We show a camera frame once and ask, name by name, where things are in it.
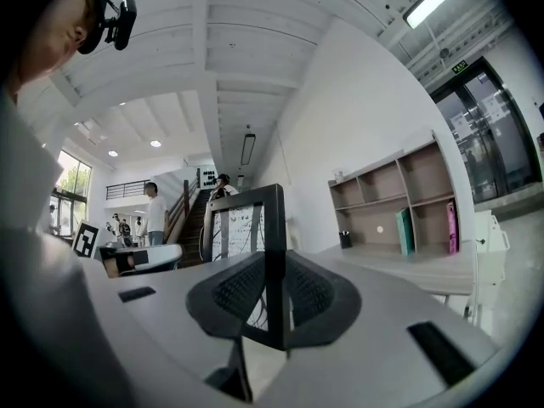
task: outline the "exit sign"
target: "exit sign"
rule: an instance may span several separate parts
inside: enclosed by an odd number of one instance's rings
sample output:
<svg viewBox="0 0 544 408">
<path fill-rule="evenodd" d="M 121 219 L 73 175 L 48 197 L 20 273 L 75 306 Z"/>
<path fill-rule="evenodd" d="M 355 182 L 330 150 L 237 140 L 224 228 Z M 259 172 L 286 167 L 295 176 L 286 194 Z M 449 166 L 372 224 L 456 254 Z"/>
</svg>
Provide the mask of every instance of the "exit sign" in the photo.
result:
<svg viewBox="0 0 544 408">
<path fill-rule="evenodd" d="M 460 72 L 465 71 L 468 68 L 468 63 L 464 60 L 455 65 L 452 70 L 454 73 L 459 74 Z"/>
</svg>

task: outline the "shelving unit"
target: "shelving unit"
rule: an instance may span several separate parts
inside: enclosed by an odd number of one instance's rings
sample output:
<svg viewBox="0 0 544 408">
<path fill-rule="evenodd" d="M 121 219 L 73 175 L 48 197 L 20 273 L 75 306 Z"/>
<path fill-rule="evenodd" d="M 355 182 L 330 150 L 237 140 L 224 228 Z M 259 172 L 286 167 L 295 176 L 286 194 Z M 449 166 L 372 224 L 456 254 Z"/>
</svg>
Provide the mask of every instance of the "shelving unit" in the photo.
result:
<svg viewBox="0 0 544 408">
<path fill-rule="evenodd" d="M 447 205 L 456 197 L 436 140 L 408 153 L 396 153 L 348 175 L 341 183 L 329 182 L 329 187 L 338 228 L 350 231 L 358 252 L 399 256 L 396 213 L 408 207 L 415 254 L 420 258 L 447 256 Z M 413 255 L 400 256 L 415 259 Z"/>
</svg>

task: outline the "pink binder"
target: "pink binder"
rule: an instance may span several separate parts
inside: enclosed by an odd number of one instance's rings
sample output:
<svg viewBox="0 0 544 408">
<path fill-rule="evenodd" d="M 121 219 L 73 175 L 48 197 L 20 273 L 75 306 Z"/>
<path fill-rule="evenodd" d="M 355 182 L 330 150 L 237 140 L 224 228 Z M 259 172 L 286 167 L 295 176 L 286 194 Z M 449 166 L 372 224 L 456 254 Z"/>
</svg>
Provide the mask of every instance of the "pink binder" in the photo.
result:
<svg viewBox="0 0 544 408">
<path fill-rule="evenodd" d="M 457 216 L 454 201 L 448 202 L 448 225 L 450 229 L 450 254 L 459 252 L 459 241 L 457 239 Z"/>
</svg>

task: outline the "staircase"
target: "staircase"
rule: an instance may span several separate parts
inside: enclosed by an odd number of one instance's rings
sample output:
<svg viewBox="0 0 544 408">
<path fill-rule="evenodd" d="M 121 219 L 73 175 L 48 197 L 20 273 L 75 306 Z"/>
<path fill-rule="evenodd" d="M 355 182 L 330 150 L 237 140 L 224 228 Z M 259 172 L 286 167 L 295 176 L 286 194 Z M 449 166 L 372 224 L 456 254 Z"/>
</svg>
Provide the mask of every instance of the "staircase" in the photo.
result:
<svg viewBox="0 0 544 408">
<path fill-rule="evenodd" d="M 200 191 L 179 235 L 178 243 L 184 249 L 184 261 L 181 264 L 181 269 L 202 263 L 198 252 L 198 241 L 201 229 L 204 226 L 207 200 L 210 198 L 211 193 L 211 189 Z"/>
</svg>

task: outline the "glass door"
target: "glass door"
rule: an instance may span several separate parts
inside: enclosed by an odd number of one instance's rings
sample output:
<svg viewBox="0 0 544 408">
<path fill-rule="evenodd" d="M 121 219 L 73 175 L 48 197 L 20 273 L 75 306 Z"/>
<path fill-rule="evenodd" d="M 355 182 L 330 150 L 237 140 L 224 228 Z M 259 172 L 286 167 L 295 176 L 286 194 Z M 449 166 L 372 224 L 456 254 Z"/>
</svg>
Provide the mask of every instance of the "glass door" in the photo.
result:
<svg viewBox="0 0 544 408">
<path fill-rule="evenodd" d="M 483 59 L 432 97 L 465 162 L 474 203 L 541 180 L 523 117 Z"/>
</svg>

